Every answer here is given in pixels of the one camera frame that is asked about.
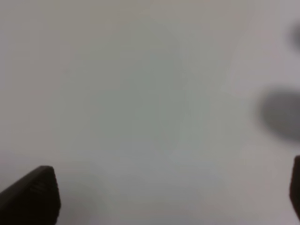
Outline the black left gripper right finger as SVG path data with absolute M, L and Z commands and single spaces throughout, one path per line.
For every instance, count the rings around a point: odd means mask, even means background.
M 299 156 L 296 156 L 294 158 L 290 189 L 289 189 L 289 197 L 292 203 L 292 207 L 298 219 L 300 219 L 300 157 Z

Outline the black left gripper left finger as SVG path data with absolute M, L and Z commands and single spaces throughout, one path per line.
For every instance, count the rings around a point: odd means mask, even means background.
M 2 225 L 55 225 L 61 209 L 54 168 L 39 166 L 0 193 Z

